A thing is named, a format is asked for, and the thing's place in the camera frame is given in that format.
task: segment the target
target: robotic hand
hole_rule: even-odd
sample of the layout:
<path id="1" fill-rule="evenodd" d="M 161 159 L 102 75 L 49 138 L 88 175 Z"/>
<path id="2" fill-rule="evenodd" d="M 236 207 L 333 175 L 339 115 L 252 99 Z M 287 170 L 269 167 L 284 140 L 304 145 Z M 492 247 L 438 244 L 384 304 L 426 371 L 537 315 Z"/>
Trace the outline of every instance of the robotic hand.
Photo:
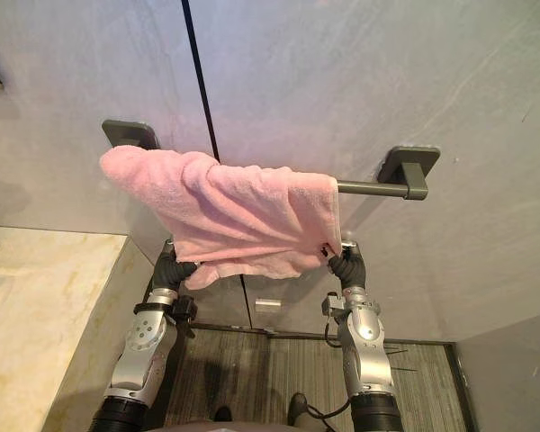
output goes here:
<path id="1" fill-rule="evenodd" d="M 366 293 L 366 269 L 354 241 L 343 241 L 342 256 L 328 265 L 342 284 L 342 297 L 329 292 L 322 313 L 338 323 L 337 337 L 344 357 L 344 379 L 355 432 L 402 431 L 394 398 L 380 306 Z"/>
<path id="2" fill-rule="evenodd" d="M 176 329 L 194 336 L 188 327 L 197 312 L 194 299 L 178 297 L 178 290 L 195 270 L 194 263 L 176 262 L 172 241 L 167 240 L 154 267 L 150 296 L 134 308 L 124 350 L 89 432 L 142 429 L 146 412 L 164 378 L 168 353 L 176 342 Z"/>

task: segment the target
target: towel bar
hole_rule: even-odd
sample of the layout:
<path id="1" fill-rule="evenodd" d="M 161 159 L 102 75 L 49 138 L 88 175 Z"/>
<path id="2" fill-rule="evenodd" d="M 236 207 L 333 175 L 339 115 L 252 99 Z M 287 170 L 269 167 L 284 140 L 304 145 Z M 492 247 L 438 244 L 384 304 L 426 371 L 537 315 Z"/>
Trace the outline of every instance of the towel bar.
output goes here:
<path id="1" fill-rule="evenodd" d="M 129 144 L 146 150 L 159 149 L 156 134 L 147 124 L 106 120 L 102 129 L 113 147 Z M 395 147 L 388 153 L 378 174 L 378 183 L 338 180 L 342 194 L 399 196 L 405 200 L 423 200 L 428 195 L 426 175 L 440 150 L 427 147 Z"/>
<path id="2" fill-rule="evenodd" d="M 379 183 L 338 180 L 342 194 L 400 196 L 423 200 L 428 195 L 426 175 L 440 157 L 440 150 L 427 147 L 395 147 L 378 174 Z"/>

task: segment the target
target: black vertical line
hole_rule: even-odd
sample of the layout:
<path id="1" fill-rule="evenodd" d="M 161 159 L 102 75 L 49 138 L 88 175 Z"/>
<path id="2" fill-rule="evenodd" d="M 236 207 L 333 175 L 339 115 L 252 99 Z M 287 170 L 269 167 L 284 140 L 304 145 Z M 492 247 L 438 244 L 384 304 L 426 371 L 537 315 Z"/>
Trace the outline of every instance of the black vertical line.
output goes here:
<path id="1" fill-rule="evenodd" d="M 456 349 L 456 344 L 445 344 L 444 350 L 446 352 L 448 363 L 450 364 L 452 377 L 454 378 L 454 387 L 456 388 L 456 394 L 460 401 L 460 410 L 462 411 L 464 425 L 466 426 L 467 432 L 476 432 L 479 429 L 476 424 L 476 416 L 474 415 L 471 395 L 465 385 L 463 372 L 458 364 L 458 350 Z"/>
<path id="2" fill-rule="evenodd" d="M 250 304 L 248 303 L 248 294 L 246 293 L 246 283 L 244 282 L 244 275 L 240 275 L 240 283 L 242 284 L 242 291 L 244 292 L 244 301 L 246 302 L 246 310 L 248 312 L 248 321 L 250 321 L 250 328 L 252 327 L 252 315 L 250 315 Z"/>
<path id="3" fill-rule="evenodd" d="M 188 40 L 190 41 L 190 49 L 192 50 L 192 58 L 194 60 L 194 69 L 196 70 L 196 78 L 198 78 L 198 86 L 200 87 L 202 107 L 204 108 L 206 123 L 208 124 L 208 133 L 210 134 L 212 153 L 214 154 L 214 157 L 220 162 L 218 145 L 216 144 L 216 135 L 214 135 L 214 126 L 212 125 L 212 115 L 210 114 L 210 105 L 208 104 L 208 95 L 206 94 L 206 85 L 204 84 L 202 65 L 200 64 L 200 56 L 198 55 L 196 35 L 194 34 L 194 23 L 192 22 L 192 14 L 190 13 L 190 4 L 188 3 L 188 0 L 181 1 L 182 9 L 184 10 L 184 20 L 186 21 L 186 29 L 188 30 Z"/>

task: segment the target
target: gray carpet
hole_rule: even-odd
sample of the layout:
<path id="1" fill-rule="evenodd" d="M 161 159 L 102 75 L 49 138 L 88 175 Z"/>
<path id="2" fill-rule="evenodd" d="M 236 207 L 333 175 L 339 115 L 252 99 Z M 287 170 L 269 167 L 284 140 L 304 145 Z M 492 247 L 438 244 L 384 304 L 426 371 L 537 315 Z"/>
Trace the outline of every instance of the gray carpet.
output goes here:
<path id="1" fill-rule="evenodd" d="M 181 353 L 166 414 L 166 426 L 209 419 L 228 405 L 238 421 L 286 423 L 291 396 L 304 392 L 310 404 L 332 411 L 347 399 L 342 353 L 324 341 L 196 330 Z M 442 346 L 391 344 L 408 352 L 390 355 L 404 429 L 463 432 L 464 420 Z M 350 410 L 329 420 L 352 431 Z"/>

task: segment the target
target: gray wall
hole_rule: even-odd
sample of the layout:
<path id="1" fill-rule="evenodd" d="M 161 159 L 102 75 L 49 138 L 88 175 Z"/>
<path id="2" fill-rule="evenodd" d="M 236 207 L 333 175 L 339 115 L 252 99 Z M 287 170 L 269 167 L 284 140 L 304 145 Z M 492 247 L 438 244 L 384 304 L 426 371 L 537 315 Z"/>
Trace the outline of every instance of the gray wall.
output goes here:
<path id="1" fill-rule="evenodd" d="M 393 146 L 442 149 L 424 202 L 340 199 L 389 337 L 540 314 L 540 1 L 191 7 L 222 162 L 368 180 Z M 166 233 L 98 168 L 100 123 L 211 151 L 180 3 L 2 1 L 0 77 L 0 225 L 131 233 L 155 256 Z M 238 279 L 225 284 L 222 303 L 200 294 L 211 317 L 248 324 Z M 251 308 L 255 327 L 314 333 L 338 286 L 325 269 L 246 284 L 251 302 L 283 300 Z"/>
<path id="2" fill-rule="evenodd" d="M 458 344 L 480 431 L 540 432 L 540 316 Z"/>
<path id="3" fill-rule="evenodd" d="M 424 202 L 340 198 L 389 336 L 540 314 L 540 2 L 192 6 L 223 162 L 369 180 L 393 146 L 442 149 Z M 324 269 L 247 277 L 251 301 L 283 300 L 255 326 L 320 332 L 335 287 Z"/>
<path id="4" fill-rule="evenodd" d="M 212 152 L 180 3 L 0 1 L 0 78 L 0 225 L 131 234 L 154 259 L 167 232 L 104 178 L 101 124 Z M 237 277 L 196 297 L 203 319 L 249 325 Z"/>

